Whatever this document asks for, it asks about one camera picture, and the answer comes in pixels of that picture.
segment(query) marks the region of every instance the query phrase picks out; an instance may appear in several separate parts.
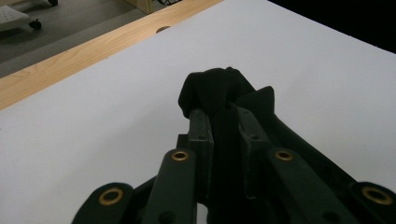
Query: dark fabric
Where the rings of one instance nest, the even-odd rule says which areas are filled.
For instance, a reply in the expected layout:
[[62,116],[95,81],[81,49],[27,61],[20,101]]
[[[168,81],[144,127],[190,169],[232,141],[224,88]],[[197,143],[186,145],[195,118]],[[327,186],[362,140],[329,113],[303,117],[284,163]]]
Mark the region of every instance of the dark fabric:
[[200,202],[208,208],[208,224],[258,223],[252,202],[245,197],[243,189],[237,106],[255,115],[275,147],[299,152],[339,196],[354,182],[276,117],[272,87],[255,91],[236,69],[215,68],[189,74],[178,103],[186,118],[194,108],[201,107],[212,126],[215,142],[212,184],[208,200]]

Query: floor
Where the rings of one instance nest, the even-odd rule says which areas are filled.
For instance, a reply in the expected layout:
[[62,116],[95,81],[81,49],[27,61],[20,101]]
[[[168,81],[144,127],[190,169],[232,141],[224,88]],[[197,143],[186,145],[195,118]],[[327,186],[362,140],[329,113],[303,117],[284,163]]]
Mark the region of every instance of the floor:
[[[154,11],[164,8],[157,1],[152,5]],[[0,32],[0,77],[146,16],[124,0],[59,0],[56,7],[39,0],[12,7],[39,19],[42,29],[26,24]]]

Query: table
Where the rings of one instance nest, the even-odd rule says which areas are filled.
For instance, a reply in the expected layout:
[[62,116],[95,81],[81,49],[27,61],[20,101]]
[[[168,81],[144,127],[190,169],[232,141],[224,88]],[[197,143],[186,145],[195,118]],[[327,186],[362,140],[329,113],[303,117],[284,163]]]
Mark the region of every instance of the table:
[[96,188],[154,176],[188,130],[185,77],[213,67],[273,86],[276,114],[303,139],[358,181],[396,190],[394,54],[261,0],[181,21],[124,44],[144,30],[137,21],[0,79],[1,223],[69,223]]

